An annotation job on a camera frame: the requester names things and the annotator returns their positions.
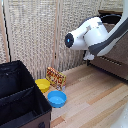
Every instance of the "wooden floor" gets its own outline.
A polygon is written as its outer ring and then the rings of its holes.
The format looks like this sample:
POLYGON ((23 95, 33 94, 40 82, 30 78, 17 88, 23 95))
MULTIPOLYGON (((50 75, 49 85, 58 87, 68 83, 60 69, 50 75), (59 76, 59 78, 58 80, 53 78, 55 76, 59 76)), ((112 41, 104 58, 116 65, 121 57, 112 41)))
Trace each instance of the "wooden floor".
POLYGON ((52 109, 51 128, 110 128, 128 102, 128 84, 93 66, 63 73, 67 101, 52 109))

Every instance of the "pet food bowl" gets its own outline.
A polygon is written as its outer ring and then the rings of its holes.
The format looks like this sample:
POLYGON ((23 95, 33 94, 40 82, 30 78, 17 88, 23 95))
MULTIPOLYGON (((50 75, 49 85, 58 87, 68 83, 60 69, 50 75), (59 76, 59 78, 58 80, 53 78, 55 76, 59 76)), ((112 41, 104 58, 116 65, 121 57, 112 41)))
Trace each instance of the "pet food bowl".
POLYGON ((50 105, 54 108, 62 107, 67 100, 65 93, 58 90, 49 92, 47 98, 50 105))
POLYGON ((37 84, 42 93, 45 93, 49 90, 50 82, 48 80, 38 79, 35 81, 35 83, 37 84))

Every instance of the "black plastic container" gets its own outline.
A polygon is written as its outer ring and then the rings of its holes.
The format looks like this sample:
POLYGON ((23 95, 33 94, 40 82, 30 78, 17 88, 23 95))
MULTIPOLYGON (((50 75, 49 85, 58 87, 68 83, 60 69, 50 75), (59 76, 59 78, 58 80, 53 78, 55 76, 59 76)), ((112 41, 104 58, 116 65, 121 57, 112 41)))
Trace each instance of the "black plastic container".
POLYGON ((0 128, 50 128, 51 110, 21 61, 0 65, 0 128))

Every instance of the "blue pet bowl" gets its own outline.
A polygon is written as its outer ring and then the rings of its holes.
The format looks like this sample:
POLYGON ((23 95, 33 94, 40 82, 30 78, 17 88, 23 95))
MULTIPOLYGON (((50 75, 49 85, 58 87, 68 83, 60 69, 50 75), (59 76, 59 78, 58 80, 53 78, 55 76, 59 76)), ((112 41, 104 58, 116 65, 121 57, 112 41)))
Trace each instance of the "blue pet bowl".
POLYGON ((49 92, 47 97, 50 105, 54 108, 62 107, 67 100, 65 93, 57 90, 49 92))

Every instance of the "yellow bowl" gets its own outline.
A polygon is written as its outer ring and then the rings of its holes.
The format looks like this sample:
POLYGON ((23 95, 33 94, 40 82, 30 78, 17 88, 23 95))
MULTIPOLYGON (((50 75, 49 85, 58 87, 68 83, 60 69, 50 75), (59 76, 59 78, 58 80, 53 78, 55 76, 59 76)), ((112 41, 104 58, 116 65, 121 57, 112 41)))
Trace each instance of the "yellow bowl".
POLYGON ((45 93, 49 90, 50 82, 48 80, 38 79, 35 81, 35 83, 37 84, 42 93, 45 93))

